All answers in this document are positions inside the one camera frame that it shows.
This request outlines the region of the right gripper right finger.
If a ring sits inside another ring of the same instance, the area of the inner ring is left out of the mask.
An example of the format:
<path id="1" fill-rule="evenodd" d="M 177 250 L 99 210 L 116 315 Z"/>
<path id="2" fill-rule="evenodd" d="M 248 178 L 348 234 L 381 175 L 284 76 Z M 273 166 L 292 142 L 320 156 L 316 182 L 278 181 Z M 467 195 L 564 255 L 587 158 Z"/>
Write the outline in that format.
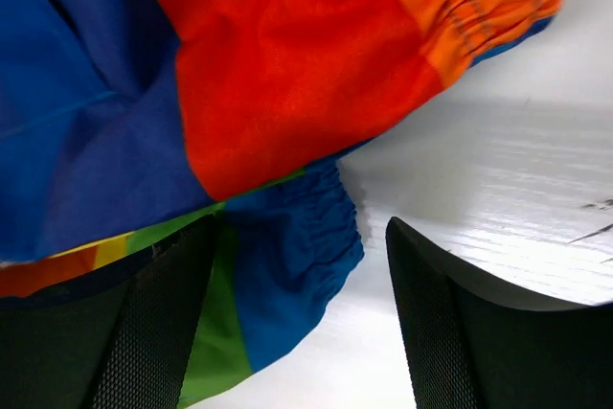
<path id="1" fill-rule="evenodd" d="M 608 408 L 612 306 L 505 281 L 398 218 L 386 247 L 419 408 Z"/>

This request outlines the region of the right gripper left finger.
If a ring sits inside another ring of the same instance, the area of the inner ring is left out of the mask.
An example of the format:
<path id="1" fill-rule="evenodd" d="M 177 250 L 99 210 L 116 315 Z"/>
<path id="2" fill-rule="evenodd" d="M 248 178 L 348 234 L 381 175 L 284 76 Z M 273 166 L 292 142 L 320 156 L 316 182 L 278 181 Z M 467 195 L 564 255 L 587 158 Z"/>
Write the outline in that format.
<path id="1" fill-rule="evenodd" d="M 1 300 L 5 408 L 174 408 L 216 249 L 205 216 L 155 245 Z"/>

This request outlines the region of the rainbow striped shorts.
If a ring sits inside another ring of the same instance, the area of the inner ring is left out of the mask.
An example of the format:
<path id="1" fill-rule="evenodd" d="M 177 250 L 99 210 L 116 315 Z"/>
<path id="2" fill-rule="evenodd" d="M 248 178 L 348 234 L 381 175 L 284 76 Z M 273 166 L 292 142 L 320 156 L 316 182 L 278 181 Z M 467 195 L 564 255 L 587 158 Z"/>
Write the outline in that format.
<path id="1" fill-rule="evenodd" d="M 1 0 L 1 300 L 205 216 L 179 402 L 290 353 L 364 255 L 337 162 L 562 0 Z"/>

